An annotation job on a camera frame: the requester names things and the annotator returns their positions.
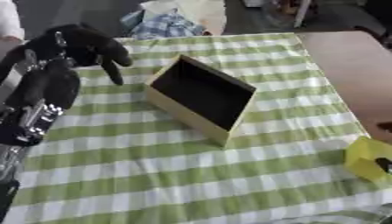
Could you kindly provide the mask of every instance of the robotic hand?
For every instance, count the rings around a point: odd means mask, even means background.
[[[18,190],[16,169],[79,93],[81,81],[72,68],[101,64],[110,79],[122,85],[114,62],[131,65],[120,43],[85,24],[52,28],[8,52],[0,62],[0,84],[22,60],[27,61],[27,73],[0,106],[0,222]]]
[[[58,32],[63,40],[56,38]],[[117,85],[123,84],[123,78],[114,62],[123,67],[132,64],[128,51],[113,38],[87,24],[68,24],[49,29],[42,36],[10,51],[0,63],[0,83],[16,63],[25,60],[27,49],[36,53],[38,63],[52,60],[65,51],[66,56],[74,60],[75,67],[101,64]]]

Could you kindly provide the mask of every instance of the floor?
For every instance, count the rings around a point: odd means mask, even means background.
[[[227,27],[224,34],[259,32],[336,32],[364,25],[383,32],[374,19],[354,5],[320,5],[317,18],[299,29],[280,29],[271,25],[260,8],[248,9],[241,0],[225,0]],[[26,37],[31,39],[54,25],[86,22],[112,37],[120,37],[123,28],[119,19],[135,11],[144,0],[15,0]]]

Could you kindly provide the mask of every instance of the person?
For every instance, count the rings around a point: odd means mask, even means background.
[[[25,30],[20,25],[17,6],[12,0],[0,0],[0,39],[21,43]]]

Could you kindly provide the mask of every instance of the blue checkered cloth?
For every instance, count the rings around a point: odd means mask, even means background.
[[[130,32],[133,39],[161,39],[201,36],[205,28],[194,24],[175,10],[142,22]]]

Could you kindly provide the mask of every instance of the wooden table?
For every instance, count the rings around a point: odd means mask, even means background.
[[[361,31],[299,36],[369,134],[392,144],[392,134],[377,127],[392,122],[392,52]]]

